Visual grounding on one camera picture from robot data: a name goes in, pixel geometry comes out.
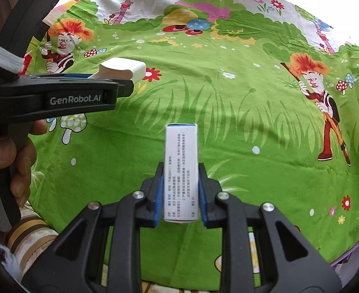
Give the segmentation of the person left hand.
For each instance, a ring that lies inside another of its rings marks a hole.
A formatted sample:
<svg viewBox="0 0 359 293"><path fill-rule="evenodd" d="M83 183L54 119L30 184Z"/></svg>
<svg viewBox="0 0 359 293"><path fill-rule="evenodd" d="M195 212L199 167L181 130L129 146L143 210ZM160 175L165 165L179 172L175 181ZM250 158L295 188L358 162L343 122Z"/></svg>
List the person left hand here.
<svg viewBox="0 0 359 293"><path fill-rule="evenodd" d="M31 166L37 153L28 135L47 132L44 120L8 124L0 120L0 230L7 231L20 219L20 202L29 197Z"/></svg>

